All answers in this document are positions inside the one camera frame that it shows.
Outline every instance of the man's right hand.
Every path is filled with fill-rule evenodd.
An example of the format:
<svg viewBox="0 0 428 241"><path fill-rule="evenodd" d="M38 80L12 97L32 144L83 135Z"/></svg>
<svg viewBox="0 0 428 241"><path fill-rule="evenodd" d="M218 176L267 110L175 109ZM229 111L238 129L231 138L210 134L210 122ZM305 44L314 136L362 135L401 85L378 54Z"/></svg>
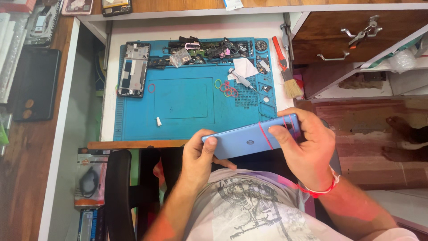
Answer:
<svg viewBox="0 0 428 241"><path fill-rule="evenodd" d="M332 130L326 128L312 112L288 108L278 116L297 114L306 142L297 144L287 128L272 126L269 133L279 142L287 165L294 175L309 189L317 192L327 190L333 181L329 163L336 140Z"/></svg>

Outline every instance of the printed graphic on shirt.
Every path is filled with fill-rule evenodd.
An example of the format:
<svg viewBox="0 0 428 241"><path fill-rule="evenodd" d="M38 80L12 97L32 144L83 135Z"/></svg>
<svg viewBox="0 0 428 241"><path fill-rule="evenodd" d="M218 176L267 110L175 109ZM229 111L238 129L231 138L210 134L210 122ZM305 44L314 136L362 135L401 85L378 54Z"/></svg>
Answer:
<svg viewBox="0 0 428 241"><path fill-rule="evenodd" d="M212 187L214 240L318 240L297 208L256 180L231 178Z"/></svg>

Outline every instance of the white graphic t-shirt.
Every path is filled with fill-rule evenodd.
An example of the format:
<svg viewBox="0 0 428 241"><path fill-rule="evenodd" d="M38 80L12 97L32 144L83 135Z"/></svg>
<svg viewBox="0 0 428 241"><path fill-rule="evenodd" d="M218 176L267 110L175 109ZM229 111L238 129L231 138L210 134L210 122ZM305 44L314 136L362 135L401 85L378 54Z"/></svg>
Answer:
<svg viewBox="0 0 428 241"><path fill-rule="evenodd" d="M298 190L284 178L250 170L220 169L198 195L186 226L187 241L350 241L304 213ZM406 229L390 229L374 241L415 241Z"/></svg>

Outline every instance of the tiled floor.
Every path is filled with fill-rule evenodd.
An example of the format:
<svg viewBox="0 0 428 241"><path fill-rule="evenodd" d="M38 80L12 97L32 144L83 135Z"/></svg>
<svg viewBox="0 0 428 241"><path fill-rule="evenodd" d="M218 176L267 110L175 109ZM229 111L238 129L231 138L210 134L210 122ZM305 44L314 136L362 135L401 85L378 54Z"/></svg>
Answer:
<svg viewBox="0 0 428 241"><path fill-rule="evenodd" d="M428 125L427 99L359 100L311 104L311 110L336 133L342 173L365 190L428 187L428 163L395 163L381 154L383 146L419 148L400 139L386 123L389 116L405 118L413 127Z"/></svg>

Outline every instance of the bare foot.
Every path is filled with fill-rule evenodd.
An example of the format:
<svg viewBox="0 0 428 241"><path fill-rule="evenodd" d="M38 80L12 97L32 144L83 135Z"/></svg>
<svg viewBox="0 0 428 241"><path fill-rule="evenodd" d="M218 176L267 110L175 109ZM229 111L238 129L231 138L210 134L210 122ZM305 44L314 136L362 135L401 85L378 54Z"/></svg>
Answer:
<svg viewBox="0 0 428 241"><path fill-rule="evenodd" d="M393 162L428 162L428 146L417 150L382 147L382 155Z"/></svg>
<svg viewBox="0 0 428 241"><path fill-rule="evenodd" d="M419 144L419 142L411 138L413 128L407 121L398 116L391 116L386 119L386 122L396 131L403 135L404 139L412 144Z"/></svg>

